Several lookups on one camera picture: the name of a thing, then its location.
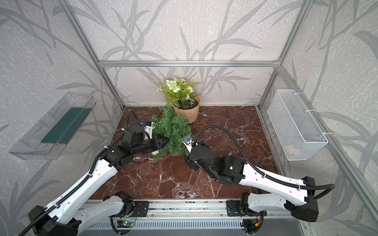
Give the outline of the small green christmas tree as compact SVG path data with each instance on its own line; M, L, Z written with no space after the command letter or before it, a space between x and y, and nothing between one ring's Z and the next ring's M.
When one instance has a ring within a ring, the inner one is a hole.
M152 116L153 134L165 137L168 144L159 150L154 157L154 162L162 160L168 154L172 156L184 155L187 152L182 139L187 135L192 135L192 129L184 115L178 115L172 106L161 108L160 115Z

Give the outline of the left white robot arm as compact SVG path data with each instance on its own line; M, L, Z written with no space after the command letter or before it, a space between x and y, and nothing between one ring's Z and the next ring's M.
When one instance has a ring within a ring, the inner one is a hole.
M97 154L80 180L48 205L36 206L29 212L30 224L20 235L33 231L37 236L77 236L106 217L132 214L133 197L123 191L84 210L81 206L105 182L132 163L135 156L157 152L168 143L168 138L154 133L152 121L126 125L122 135Z

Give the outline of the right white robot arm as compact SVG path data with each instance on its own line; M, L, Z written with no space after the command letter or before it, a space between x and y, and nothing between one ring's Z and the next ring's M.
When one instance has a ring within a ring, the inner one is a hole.
M293 179L259 168L251 163L228 130L219 125L213 127L229 136L242 157L218 156L205 143L198 143L198 135L195 138L187 135L182 142L188 150L186 162L192 169L201 168L221 184L239 184L264 190L264 194L247 193L241 197L240 208L244 214L283 211L302 221L317 221L318 199L330 193L335 188L334 184L316 185L311 177Z

